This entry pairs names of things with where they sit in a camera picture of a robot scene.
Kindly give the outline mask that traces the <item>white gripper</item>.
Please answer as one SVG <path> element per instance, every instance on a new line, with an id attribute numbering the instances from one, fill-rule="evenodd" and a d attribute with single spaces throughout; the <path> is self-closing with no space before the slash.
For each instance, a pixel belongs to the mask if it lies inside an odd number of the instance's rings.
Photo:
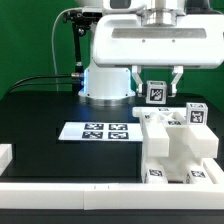
<path id="1" fill-rule="evenodd" d="M 92 56 L 99 66 L 133 66 L 139 97 L 147 94 L 140 66 L 174 66 L 168 96 L 175 97 L 183 67 L 224 63 L 224 14 L 189 14 L 181 0 L 103 0 Z"/>

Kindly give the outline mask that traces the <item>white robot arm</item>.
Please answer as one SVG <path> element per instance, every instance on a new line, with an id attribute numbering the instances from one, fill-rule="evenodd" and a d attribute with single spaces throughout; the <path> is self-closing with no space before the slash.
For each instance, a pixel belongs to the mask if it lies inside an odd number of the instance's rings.
<path id="1" fill-rule="evenodd" d="M 80 96 L 102 103 L 146 98 L 163 104 L 186 69 L 224 63 L 224 13 L 209 0 L 77 0 L 92 32 Z"/>

